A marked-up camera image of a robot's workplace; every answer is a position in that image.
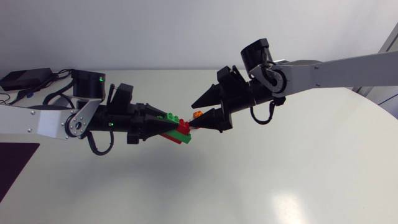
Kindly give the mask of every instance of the robotic arm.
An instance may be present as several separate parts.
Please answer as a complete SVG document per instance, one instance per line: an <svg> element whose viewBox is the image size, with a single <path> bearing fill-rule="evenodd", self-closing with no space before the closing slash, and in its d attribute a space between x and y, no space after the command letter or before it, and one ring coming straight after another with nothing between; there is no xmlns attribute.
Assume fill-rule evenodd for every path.
<svg viewBox="0 0 398 224"><path fill-rule="evenodd" d="M23 121L16 125L14 119L2 120L0 134L40 134L51 138L68 140L87 138L91 150L102 156L113 146L113 132L127 132L127 143L138 144L139 140L162 134L178 128L178 123L162 119L166 113L149 104L132 104L133 86L120 84L113 98L114 85L109 90L106 105L105 74L71 70L72 82L44 99L43 105L22 108L0 105L6 118ZM64 91L73 87L73 96L65 96ZM48 105L55 96L62 96L54 104ZM70 98L76 98L77 107ZM110 147L105 151L96 148L92 131L109 131Z"/></svg>
<svg viewBox="0 0 398 224"><path fill-rule="evenodd" d="M259 124L271 121L275 106L285 96L311 88L398 85L398 51L346 58L330 62L298 60L273 62L267 39L260 39L241 51L251 81L245 82L238 69L224 67L217 72L218 84L212 85L192 108L221 105L190 122L190 126L216 129L232 128L231 113L250 108ZM267 121L259 121L253 106L271 101Z"/></svg>

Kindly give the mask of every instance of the black device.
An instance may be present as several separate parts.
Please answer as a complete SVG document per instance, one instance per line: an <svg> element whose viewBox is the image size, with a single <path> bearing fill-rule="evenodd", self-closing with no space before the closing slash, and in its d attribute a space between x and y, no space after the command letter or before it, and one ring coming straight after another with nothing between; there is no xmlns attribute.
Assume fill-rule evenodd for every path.
<svg viewBox="0 0 398 224"><path fill-rule="evenodd" d="M0 86L6 91L24 90L47 82L51 76L53 73L49 68L15 71L2 78Z"/></svg>

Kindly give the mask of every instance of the lego brick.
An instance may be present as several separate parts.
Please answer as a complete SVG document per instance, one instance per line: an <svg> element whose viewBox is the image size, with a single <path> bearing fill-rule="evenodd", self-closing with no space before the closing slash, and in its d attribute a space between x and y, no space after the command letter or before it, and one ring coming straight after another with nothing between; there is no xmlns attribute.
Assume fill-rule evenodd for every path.
<svg viewBox="0 0 398 224"><path fill-rule="evenodd" d="M164 134L171 136L175 139L178 139L179 141L182 141L186 144L188 144L188 142L191 141L191 134L185 135L185 134L178 132L177 130L167 131Z"/></svg>
<svg viewBox="0 0 398 224"><path fill-rule="evenodd" d="M177 143L177 144L181 144L181 141L180 141L180 140L175 139L175 138L173 138L172 136L168 136L168 135L166 135L166 134L160 134L160 135L163 136L163 137L165 137L165 138L167 138L168 140L171 140L171 141Z"/></svg>
<svg viewBox="0 0 398 224"><path fill-rule="evenodd" d="M163 119L167 119L169 121L180 123L178 116L174 116L172 113L167 113Z"/></svg>
<svg viewBox="0 0 398 224"><path fill-rule="evenodd" d="M193 119L199 118L201 115L203 115L202 111L196 111L193 113Z"/></svg>
<svg viewBox="0 0 398 224"><path fill-rule="evenodd" d="M189 128L189 122L180 119L180 125L178 126L177 131L185 135L189 134L189 132L191 131L191 129Z"/></svg>

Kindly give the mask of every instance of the orange lego piece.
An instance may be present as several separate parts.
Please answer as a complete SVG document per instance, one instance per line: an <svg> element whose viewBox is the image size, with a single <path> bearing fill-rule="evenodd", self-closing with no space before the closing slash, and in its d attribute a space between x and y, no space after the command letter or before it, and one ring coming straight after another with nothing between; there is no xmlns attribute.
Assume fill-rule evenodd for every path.
<svg viewBox="0 0 398 224"><path fill-rule="evenodd" d="M196 111L193 113L193 119L199 118L201 115L203 115L202 111Z"/></svg>

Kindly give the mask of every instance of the white wall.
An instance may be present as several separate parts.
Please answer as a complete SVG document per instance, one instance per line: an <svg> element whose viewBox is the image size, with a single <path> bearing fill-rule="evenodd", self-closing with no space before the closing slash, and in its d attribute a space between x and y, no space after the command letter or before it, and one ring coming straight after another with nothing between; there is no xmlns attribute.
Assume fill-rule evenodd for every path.
<svg viewBox="0 0 398 224"><path fill-rule="evenodd" d="M275 59L377 52L393 0L2 0L0 77L13 70L212 68L267 37Z"/></svg>

